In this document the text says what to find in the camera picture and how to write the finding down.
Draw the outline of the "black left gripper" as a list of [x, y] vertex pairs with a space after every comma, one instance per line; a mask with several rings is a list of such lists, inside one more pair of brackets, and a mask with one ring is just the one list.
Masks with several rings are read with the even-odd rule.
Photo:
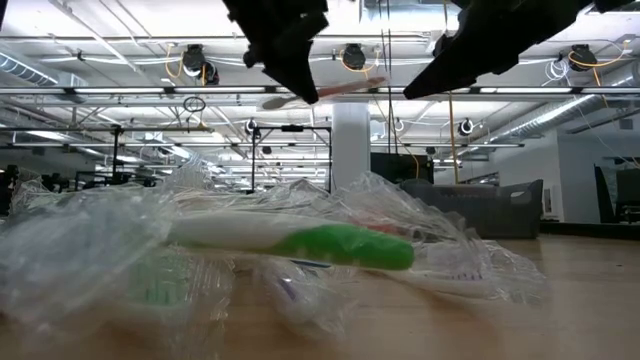
[[229, 20], [249, 42], [247, 68], [263, 64], [271, 79], [314, 104], [316, 90], [309, 55], [313, 39], [328, 26], [327, 0], [222, 0]]

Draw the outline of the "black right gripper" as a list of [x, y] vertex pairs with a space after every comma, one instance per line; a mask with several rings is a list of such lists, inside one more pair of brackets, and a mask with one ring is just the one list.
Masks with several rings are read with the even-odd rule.
[[454, 0], [461, 8], [454, 37], [403, 90], [417, 99], [473, 85], [483, 74], [508, 70], [519, 55], [575, 22], [593, 0]]

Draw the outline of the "orange toothbrush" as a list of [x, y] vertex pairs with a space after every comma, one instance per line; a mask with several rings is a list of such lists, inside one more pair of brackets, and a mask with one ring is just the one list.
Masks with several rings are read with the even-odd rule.
[[[336, 95], [342, 95], [354, 91], [359, 90], [368, 90], [371, 88], [376, 88], [381, 85], [384, 85], [387, 82], [387, 78], [384, 76], [377, 76], [368, 78], [361, 81], [349, 82], [341, 85], [334, 85], [328, 87], [322, 87], [317, 89], [318, 99], [312, 101], [311, 104], [315, 104], [319, 100], [323, 100], [325, 98], [333, 97]], [[302, 102], [304, 100], [300, 96], [273, 96], [263, 101], [259, 102], [256, 105], [256, 109], [258, 111], [275, 111], [284, 108], [290, 103], [293, 102]]]
[[409, 225], [385, 216], [378, 217], [367, 213], [354, 214], [348, 215], [347, 220], [351, 224], [387, 234], [401, 237], [411, 237], [413, 235], [413, 229]]

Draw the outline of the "green toothbrush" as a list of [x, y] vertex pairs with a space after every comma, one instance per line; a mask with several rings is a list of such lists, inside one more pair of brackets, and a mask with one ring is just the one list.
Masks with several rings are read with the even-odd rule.
[[33, 346], [105, 323], [173, 347], [206, 341], [226, 316], [232, 265], [179, 244], [179, 215], [172, 193], [153, 189], [35, 195], [0, 225], [0, 310]]
[[413, 246], [400, 237], [349, 223], [283, 213], [192, 212], [173, 221], [168, 239], [192, 249], [392, 271], [410, 268], [415, 259]]

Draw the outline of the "grey toothbrush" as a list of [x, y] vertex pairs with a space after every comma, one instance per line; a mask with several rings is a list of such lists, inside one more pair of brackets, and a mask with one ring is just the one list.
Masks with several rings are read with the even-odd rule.
[[495, 241], [419, 245], [410, 272], [420, 286], [451, 295], [532, 306], [548, 295], [536, 265]]

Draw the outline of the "white square pillar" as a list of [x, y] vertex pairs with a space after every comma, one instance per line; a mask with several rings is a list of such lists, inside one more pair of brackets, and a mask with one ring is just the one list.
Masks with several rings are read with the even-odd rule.
[[366, 103], [336, 103], [332, 111], [332, 173], [343, 188], [370, 169], [370, 114]]

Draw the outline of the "black cabinet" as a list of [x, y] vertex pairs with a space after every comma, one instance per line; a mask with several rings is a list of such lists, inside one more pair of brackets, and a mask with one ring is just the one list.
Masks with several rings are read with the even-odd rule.
[[370, 170], [392, 183], [410, 179], [434, 182], [434, 162], [427, 155], [372, 153]]

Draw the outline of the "grey plastic bin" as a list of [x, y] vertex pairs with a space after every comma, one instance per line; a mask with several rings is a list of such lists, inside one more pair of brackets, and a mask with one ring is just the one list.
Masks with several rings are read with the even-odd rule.
[[509, 186], [433, 185], [421, 179], [400, 187], [442, 212], [465, 218], [483, 239], [535, 239], [543, 214], [543, 180]]

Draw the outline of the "black background workstation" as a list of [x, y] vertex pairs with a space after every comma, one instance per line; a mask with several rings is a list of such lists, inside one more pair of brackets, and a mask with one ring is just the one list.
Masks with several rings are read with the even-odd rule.
[[0, 167], [0, 200], [16, 199], [18, 192], [27, 186], [45, 192], [63, 193], [85, 189], [135, 183], [144, 187], [155, 187], [163, 180], [162, 174], [145, 167], [118, 167], [116, 171], [105, 167], [96, 170], [73, 171], [70, 175], [60, 172], [39, 174], [16, 165]]

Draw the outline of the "black metal frame stand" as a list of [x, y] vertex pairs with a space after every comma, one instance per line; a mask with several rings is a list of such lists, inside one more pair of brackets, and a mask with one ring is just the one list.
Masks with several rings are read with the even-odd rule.
[[[261, 130], [266, 130], [267, 133], [260, 137], [261, 140], [266, 140], [267, 137], [274, 131], [280, 131], [283, 133], [299, 133], [304, 131], [311, 131], [314, 135], [316, 135], [320, 140], [322, 140], [325, 146], [328, 148], [328, 173], [329, 173], [329, 185], [332, 185], [332, 175], [333, 175], [333, 138], [332, 138], [332, 128], [330, 126], [313, 126], [313, 125], [296, 125], [296, 124], [287, 124], [281, 126], [258, 126], [255, 125], [253, 130], [251, 131], [251, 190], [253, 193], [256, 190], [255, 178], [256, 178], [256, 149], [258, 147], [258, 142], [256, 140], [256, 134]], [[328, 141], [319, 135], [319, 131], [326, 131], [328, 133]]]

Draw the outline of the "silver ventilation duct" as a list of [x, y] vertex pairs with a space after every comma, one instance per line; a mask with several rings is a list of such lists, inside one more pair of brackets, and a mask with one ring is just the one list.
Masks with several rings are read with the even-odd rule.
[[[623, 66], [605, 76], [606, 87], [640, 87], [640, 60]], [[605, 107], [601, 95], [573, 96], [563, 102], [546, 103], [531, 112], [515, 118], [489, 136], [486, 144], [503, 143], [512, 137], [541, 134], [568, 121]]]
[[20, 78], [36, 87], [52, 87], [58, 84], [55, 78], [2, 52], [0, 52], [0, 71]]

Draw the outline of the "black aluminium table frame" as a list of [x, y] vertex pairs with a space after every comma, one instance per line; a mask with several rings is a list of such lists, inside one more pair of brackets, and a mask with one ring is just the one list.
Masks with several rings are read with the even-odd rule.
[[544, 234], [640, 241], [640, 224], [542, 222]]

